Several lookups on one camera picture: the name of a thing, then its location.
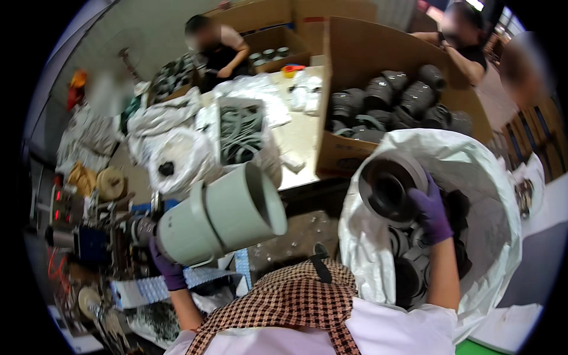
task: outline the green floor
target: green floor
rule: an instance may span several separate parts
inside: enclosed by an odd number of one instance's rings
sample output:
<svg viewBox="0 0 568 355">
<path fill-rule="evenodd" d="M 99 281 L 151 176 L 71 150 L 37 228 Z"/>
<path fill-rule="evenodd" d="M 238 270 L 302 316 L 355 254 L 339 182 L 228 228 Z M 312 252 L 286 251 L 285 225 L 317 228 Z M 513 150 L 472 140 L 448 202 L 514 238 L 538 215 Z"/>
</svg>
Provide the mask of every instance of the green floor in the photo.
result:
<svg viewBox="0 0 568 355">
<path fill-rule="evenodd" d="M 496 351 L 486 348 L 472 342 L 471 340 L 465 340 L 456 346 L 456 355 L 500 355 Z"/>
</svg>

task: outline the black strap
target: black strap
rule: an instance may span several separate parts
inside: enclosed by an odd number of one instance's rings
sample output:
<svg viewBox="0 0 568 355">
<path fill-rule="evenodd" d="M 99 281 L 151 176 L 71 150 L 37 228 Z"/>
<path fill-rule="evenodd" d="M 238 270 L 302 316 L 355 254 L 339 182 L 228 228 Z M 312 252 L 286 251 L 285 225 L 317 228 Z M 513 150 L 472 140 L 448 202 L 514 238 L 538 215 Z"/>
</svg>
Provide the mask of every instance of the black strap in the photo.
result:
<svg viewBox="0 0 568 355">
<path fill-rule="evenodd" d="M 317 255 L 312 255 L 310 257 L 312 264 L 316 268 L 316 272 L 320 277 L 320 281 L 323 283 L 331 283 L 331 274 L 327 269 L 327 266 L 321 261 L 321 259 Z"/>
</svg>

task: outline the worker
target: worker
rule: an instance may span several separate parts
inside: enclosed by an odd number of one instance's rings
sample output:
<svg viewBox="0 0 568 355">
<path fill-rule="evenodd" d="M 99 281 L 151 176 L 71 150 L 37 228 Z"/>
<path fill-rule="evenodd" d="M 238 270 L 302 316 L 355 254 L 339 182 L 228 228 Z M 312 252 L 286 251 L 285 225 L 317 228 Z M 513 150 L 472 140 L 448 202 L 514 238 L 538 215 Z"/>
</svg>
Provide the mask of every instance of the worker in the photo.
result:
<svg viewBox="0 0 568 355">
<path fill-rule="evenodd" d="M 248 74 L 249 46 L 230 26 L 217 24 L 212 19 L 195 15 L 185 24 L 185 43 L 197 50 L 207 61 L 200 85 L 202 93 L 211 91 L 217 84 Z"/>
<path fill-rule="evenodd" d="M 444 14 L 442 32 L 414 32 L 412 35 L 440 46 L 471 85 L 483 80 L 487 71 L 482 47 L 483 18 L 473 6 L 454 2 Z"/>
<path fill-rule="evenodd" d="M 247 295 L 203 319 L 182 267 L 161 255 L 151 238 L 152 257 L 181 329 L 165 355 L 454 354 L 460 301 L 456 255 L 440 189 L 429 174 L 428 181 L 427 195 L 408 192 L 432 245 L 426 303 L 410 312 L 358 298 L 349 269 L 316 250 L 308 261 L 265 275 Z"/>
</svg>

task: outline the gloved hand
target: gloved hand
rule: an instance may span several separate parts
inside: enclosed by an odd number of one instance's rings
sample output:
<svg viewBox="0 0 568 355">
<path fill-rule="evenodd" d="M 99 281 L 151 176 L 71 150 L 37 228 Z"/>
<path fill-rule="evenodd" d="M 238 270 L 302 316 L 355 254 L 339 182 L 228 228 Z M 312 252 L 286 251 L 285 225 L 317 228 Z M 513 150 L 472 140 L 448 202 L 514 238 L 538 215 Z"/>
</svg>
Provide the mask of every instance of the gloved hand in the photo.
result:
<svg viewBox="0 0 568 355">
<path fill-rule="evenodd" d="M 154 264 L 164 276 L 164 281 L 169 291 L 182 290 L 187 288 L 185 283 L 185 277 L 183 277 L 183 266 L 179 264 L 173 264 L 171 261 L 166 259 L 160 253 L 158 246 L 156 245 L 156 238 L 150 238 L 150 251 L 152 252 L 152 259 L 154 259 Z"/>
<path fill-rule="evenodd" d="M 418 189 L 410 189 L 408 196 L 420 211 L 424 233 L 430 244 L 434 245 L 451 238 L 454 233 L 450 228 L 448 218 L 446 218 L 440 188 L 428 172 L 426 172 L 426 176 L 428 177 L 428 195 Z"/>
</svg>

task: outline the black shirt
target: black shirt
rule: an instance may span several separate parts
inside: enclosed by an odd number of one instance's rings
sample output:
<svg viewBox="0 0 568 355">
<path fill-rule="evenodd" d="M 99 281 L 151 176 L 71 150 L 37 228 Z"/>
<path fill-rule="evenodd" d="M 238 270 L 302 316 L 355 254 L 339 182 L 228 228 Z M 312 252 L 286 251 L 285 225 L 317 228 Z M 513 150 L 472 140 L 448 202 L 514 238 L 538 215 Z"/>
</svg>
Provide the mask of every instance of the black shirt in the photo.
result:
<svg viewBox="0 0 568 355">
<path fill-rule="evenodd" d="M 444 35 L 442 32 L 438 32 L 438 39 L 440 42 L 444 40 Z M 483 67 L 483 70 L 487 71 L 487 62 L 483 55 L 483 47 L 480 45 L 469 45 L 463 48 L 456 48 L 459 54 L 463 55 L 464 58 L 478 62 Z"/>
</svg>

